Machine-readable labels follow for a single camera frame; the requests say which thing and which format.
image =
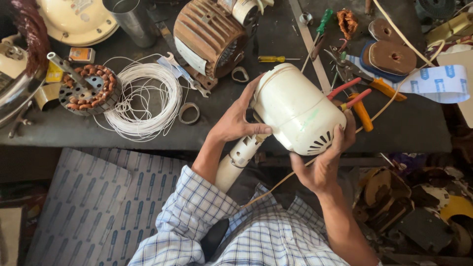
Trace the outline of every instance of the workbench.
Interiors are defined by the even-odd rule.
[[[404,32],[413,45],[423,51],[425,49],[424,38],[412,1],[383,0],[380,2],[394,23]],[[372,39],[368,32],[369,22],[382,16],[376,10],[375,5],[373,5],[375,8],[374,15],[371,17],[365,15],[365,0],[300,0],[299,3],[303,11],[307,11],[314,16],[314,24],[309,27],[313,38],[316,34],[315,29],[326,8],[332,8],[334,12],[342,8],[351,9],[359,20],[358,30],[353,40],[348,42],[348,53],[355,56],[359,56],[366,41]],[[166,25],[171,32],[174,20],[184,4],[181,3],[170,8],[170,18],[166,21]],[[334,18],[327,23],[325,33],[325,48],[328,45],[341,46],[343,42],[339,39],[343,38],[343,34]],[[301,60],[291,61],[291,63],[299,68],[302,67],[307,56],[307,50],[288,0],[275,0],[274,7],[265,9],[264,16],[261,16],[259,20],[256,37],[258,38],[259,55],[284,55],[286,58],[300,58]],[[61,57],[69,53],[69,47],[57,41],[52,41],[52,47]],[[166,52],[170,51],[163,37],[158,37],[151,48],[139,48],[121,29],[118,29],[107,40],[92,47],[96,50],[95,63],[98,64],[103,64],[114,56],[125,56],[137,60],[154,53],[166,55]],[[251,39],[245,48],[245,58],[239,64],[247,70],[251,79],[278,64],[258,63],[252,51],[253,40]],[[330,64],[331,59],[323,51],[320,52],[320,58],[331,82],[335,75],[335,71],[332,70]],[[144,62],[152,61],[153,58],[150,58]],[[110,61],[107,67],[118,73],[129,63],[123,59],[115,59]],[[320,88],[312,64],[308,63],[304,74]],[[341,81],[336,83],[336,86],[339,85],[341,85]],[[204,143],[209,130],[231,104],[238,99],[244,88],[244,85],[235,84],[228,75],[219,79],[219,84],[212,90],[209,98],[203,98],[195,90],[189,90],[187,94],[187,89],[184,89],[184,97],[187,94],[186,102],[194,102],[199,106],[200,121],[194,126],[188,126],[176,119],[166,136],[160,135],[149,142],[129,141],[115,132],[99,127],[91,116],[74,115],[62,106],[57,106],[46,112],[39,111],[37,107],[30,111],[27,118],[34,121],[35,125],[22,126],[18,132],[19,136],[14,139],[8,138],[11,125],[2,128],[0,130],[0,144],[197,151]],[[359,85],[358,88],[364,90],[366,86]],[[342,94],[339,94],[338,99],[345,100]],[[363,102],[368,113],[373,116],[388,100],[387,96],[373,90]],[[151,111],[154,110],[155,114],[160,109],[159,101],[158,98],[153,99],[151,104],[154,105]],[[98,115],[97,120],[102,125],[109,127],[103,115]],[[407,94],[406,101],[393,102],[373,124],[373,131],[369,133],[361,131],[357,134],[357,141],[350,147],[348,152],[449,152],[451,150],[450,134],[440,104],[422,96]],[[232,147],[233,143],[227,143],[225,149],[230,150]],[[286,150],[273,136],[270,136],[263,143],[260,151],[281,152]]]

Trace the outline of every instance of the metal cylinder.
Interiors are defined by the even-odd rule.
[[[144,0],[102,0],[118,25],[141,48],[150,47],[156,40]]]
[[[58,68],[60,68],[62,71],[64,71],[65,73],[68,73],[75,82],[77,82],[78,84],[80,84],[81,86],[85,88],[89,87],[87,81],[79,73],[75,72],[72,67],[66,64],[66,62],[61,57],[59,57],[55,52],[48,53],[47,58],[51,62],[53,62]]]

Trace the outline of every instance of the cutting pliers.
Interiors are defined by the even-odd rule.
[[[333,61],[337,64],[337,72],[340,76],[340,78],[345,82],[348,83],[352,80],[354,80],[354,76],[358,76],[361,78],[361,81],[368,84],[369,86],[381,91],[384,93],[386,96],[392,98],[396,91],[389,85],[387,85],[382,78],[372,78],[368,76],[363,70],[361,70],[358,66],[350,62],[349,60],[342,60],[335,56],[333,52],[330,52],[328,50],[325,50],[333,59]],[[354,99],[356,96],[359,95],[358,90],[356,89],[355,86],[351,86],[348,88],[350,91],[349,100]],[[407,99],[406,96],[402,95],[401,93],[398,93],[396,97],[394,98],[396,101],[404,101]],[[360,118],[363,128],[365,129],[366,132],[370,132],[373,130],[373,123],[371,122],[371,119],[369,118],[368,112],[365,109],[365,106],[363,105],[363,102],[359,101],[355,103],[353,106],[355,109],[355,112],[357,113],[358,117]]]

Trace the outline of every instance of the green screwdriver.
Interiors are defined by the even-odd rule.
[[[325,31],[325,24],[329,21],[330,17],[332,17],[333,10],[331,9],[326,9],[324,12],[324,15],[322,16],[322,19],[320,20],[320,26],[317,28],[317,36],[315,37],[314,42],[312,43],[312,48],[310,48],[309,51],[309,56],[307,56],[306,61],[304,63],[304,66],[302,67],[301,72],[304,72],[304,68],[306,68],[307,61],[309,61],[309,57],[312,54],[312,52],[315,49],[315,45],[317,44],[317,41],[319,40],[320,35],[324,34]]]

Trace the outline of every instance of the metal strip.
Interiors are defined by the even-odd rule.
[[[310,35],[309,28],[300,22],[299,17],[302,15],[302,10],[300,8],[298,0],[289,0],[291,4],[292,12],[294,13],[295,21],[297,22],[297,26],[299,27],[300,34],[302,35],[302,40],[304,40],[304,44],[306,45],[307,52],[310,51],[312,48],[312,43],[314,40]],[[330,82],[328,81],[327,74],[325,73],[324,66],[320,61],[320,56],[318,56],[314,61],[312,61],[312,65],[315,69],[315,74],[319,79],[320,86],[322,87],[322,92],[324,95],[328,95],[331,90]]]

